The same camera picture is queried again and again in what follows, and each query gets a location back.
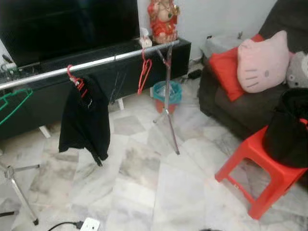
hello kitty pillow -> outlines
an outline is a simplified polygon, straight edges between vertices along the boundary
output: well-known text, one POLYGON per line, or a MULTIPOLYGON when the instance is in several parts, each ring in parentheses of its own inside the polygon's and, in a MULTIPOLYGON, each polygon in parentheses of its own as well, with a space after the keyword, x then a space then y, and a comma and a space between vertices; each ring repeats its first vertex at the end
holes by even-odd
POLYGON ((238 80, 249 93, 273 88, 285 80, 289 60, 284 30, 263 42, 247 39, 238 49, 238 80))

red statue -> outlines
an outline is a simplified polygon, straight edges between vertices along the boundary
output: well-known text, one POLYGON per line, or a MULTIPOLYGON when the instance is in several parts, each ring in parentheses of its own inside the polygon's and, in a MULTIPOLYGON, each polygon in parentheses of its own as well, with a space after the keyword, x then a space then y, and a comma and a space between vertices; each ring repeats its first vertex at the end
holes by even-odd
POLYGON ((148 13, 155 42, 166 43, 177 39, 175 24, 178 23, 180 9, 173 0, 151 0, 148 13))

black tv cabinet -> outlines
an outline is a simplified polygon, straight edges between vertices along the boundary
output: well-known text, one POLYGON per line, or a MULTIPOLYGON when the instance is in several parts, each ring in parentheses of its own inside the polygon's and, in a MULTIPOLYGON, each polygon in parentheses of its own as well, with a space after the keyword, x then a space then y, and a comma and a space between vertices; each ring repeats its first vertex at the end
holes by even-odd
MULTIPOLYGON (((113 47, 42 63, 41 71, 51 71, 66 67, 69 64, 80 64, 104 57, 110 57, 115 54, 137 51, 139 49, 141 49, 141 47, 137 41, 130 41, 113 47)), ((180 39, 180 43, 174 46, 171 78, 187 74, 190 50, 191 43, 184 39, 180 39)), ((166 49, 161 51, 163 55, 166 55, 166 49)), ((153 52, 147 55, 147 57, 152 59, 153 67, 145 88, 149 88, 155 83, 165 80, 166 74, 165 65, 162 63, 157 53, 153 52)), ((98 80, 101 88, 109 98, 111 98, 112 92, 116 87, 113 98, 111 99, 116 100, 137 92, 141 68, 142 58, 132 57, 126 60, 79 71, 75 75, 78 77, 92 74, 98 80)), ((21 88, 32 88, 34 93, 14 115, 0 126, 0 139, 7 139, 40 126, 60 121, 66 98, 72 86, 67 75, 57 76, 31 83, 27 86, 22 86, 21 88)), ((0 119, 4 118, 8 111, 14 108, 23 98, 24 95, 11 98, 10 106, 7 107, 6 110, 0 112, 0 119)))

plastic stool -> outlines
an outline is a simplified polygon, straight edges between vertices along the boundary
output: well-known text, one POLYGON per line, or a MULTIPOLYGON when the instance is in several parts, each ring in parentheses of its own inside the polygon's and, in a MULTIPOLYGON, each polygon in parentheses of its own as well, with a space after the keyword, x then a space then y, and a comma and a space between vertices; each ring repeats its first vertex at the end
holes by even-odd
POLYGON ((248 214, 253 219, 260 219, 272 204, 285 195, 290 187, 308 170, 308 168, 287 167, 271 159, 262 147, 262 139, 266 129, 267 127, 246 139, 215 175, 218 182, 226 178, 243 192, 251 204, 248 214), (241 184, 229 176, 232 170, 245 158, 256 162, 271 177, 271 182, 256 200, 241 184))

black jacket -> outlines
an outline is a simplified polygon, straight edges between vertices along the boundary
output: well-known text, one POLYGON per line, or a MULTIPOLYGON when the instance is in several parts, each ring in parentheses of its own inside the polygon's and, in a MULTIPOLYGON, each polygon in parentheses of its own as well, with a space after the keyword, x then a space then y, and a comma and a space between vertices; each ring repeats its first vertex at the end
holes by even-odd
POLYGON ((87 94, 82 99, 75 86, 69 93, 61 124, 59 152, 86 148, 99 166, 107 159, 110 143, 108 98, 95 78, 85 77, 87 94))

